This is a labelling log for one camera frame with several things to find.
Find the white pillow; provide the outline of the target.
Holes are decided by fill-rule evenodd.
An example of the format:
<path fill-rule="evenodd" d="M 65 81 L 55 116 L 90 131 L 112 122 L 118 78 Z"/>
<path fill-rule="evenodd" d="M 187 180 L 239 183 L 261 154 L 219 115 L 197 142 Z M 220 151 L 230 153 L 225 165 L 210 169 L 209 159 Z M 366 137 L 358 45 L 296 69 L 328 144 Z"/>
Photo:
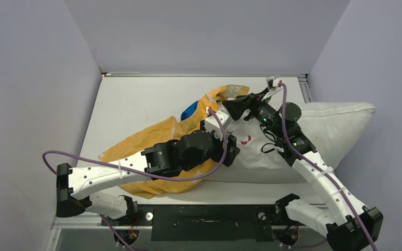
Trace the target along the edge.
<path fill-rule="evenodd" d="M 371 121 L 376 107 L 367 102 L 312 102 L 300 105 L 298 124 L 327 165 L 336 168 Z M 256 119 L 231 121 L 227 131 L 237 138 L 240 153 L 229 167 L 221 166 L 207 180 L 282 184 L 305 182 L 278 152 L 270 149 Z"/>

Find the yellow and blue pillowcase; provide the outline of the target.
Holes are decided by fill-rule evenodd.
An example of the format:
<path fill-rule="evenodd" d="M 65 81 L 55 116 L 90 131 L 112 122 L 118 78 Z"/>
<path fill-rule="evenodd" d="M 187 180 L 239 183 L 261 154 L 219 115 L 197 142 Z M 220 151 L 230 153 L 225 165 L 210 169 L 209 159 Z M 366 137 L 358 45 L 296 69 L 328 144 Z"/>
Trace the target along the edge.
<path fill-rule="evenodd" d="M 118 161 L 121 158 L 140 153 L 147 148 L 154 148 L 158 143 L 176 148 L 176 141 L 186 134 L 200 129 L 200 122 L 207 118 L 207 108 L 220 109 L 220 102 L 249 94 L 250 87 L 245 85 L 225 85 L 205 94 L 198 102 L 194 112 L 188 118 L 178 122 L 171 116 L 157 124 L 139 131 L 106 150 L 100 157 L 103 162 Z M 167 193 L 183 193 L 196 187 L 200 179 L 193 181 L 167 181 L 162 179 L 138 181 L 119 187 L 131 195 L 151 199 Z"/>

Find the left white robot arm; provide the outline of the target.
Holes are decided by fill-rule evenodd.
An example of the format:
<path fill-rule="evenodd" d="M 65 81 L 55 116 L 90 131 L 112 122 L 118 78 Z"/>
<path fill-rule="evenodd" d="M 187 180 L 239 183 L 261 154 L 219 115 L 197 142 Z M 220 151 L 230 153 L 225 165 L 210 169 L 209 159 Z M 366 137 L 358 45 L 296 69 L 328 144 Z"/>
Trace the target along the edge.
<path fill-rule="evenodd" d="M 148 178 L 181 180 L 181 172 L 208 160 L 229 167 L 239 153 L 235 136 L 228 136 L 224 142 L 214 132 L 196 130 L 179 140 L 155 144 L 111 163 L 94 161 L 91 167 L 60 164 L 56 174 L 56 216 L 69 218 L 93 212 L 128 225 L 135 218 L 136 202 L 128 196 L 103 193 L 104 189 Z"/>

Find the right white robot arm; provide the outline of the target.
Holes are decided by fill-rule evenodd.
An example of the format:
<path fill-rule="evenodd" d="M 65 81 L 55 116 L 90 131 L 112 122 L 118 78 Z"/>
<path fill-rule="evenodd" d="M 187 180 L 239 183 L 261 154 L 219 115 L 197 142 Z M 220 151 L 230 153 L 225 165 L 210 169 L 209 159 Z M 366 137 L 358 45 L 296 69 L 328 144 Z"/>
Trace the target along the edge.
<path fill-rule="evenodd" d="M 256 119 L 271 135 L 288 166 L 310 184 L 327 207 L 316 208 L 290 194 L 276 202 L 275 217 L 280 223 L 301 223 L 315 230 L 333 250 L 376 250 L 383 214 L 357 199 L 324 162 L 297 123 L 302 115 L 298 105 L 284 100 L 276 110 L 262 94 L 249 94 L 222 104 L 233 120 Z"/>

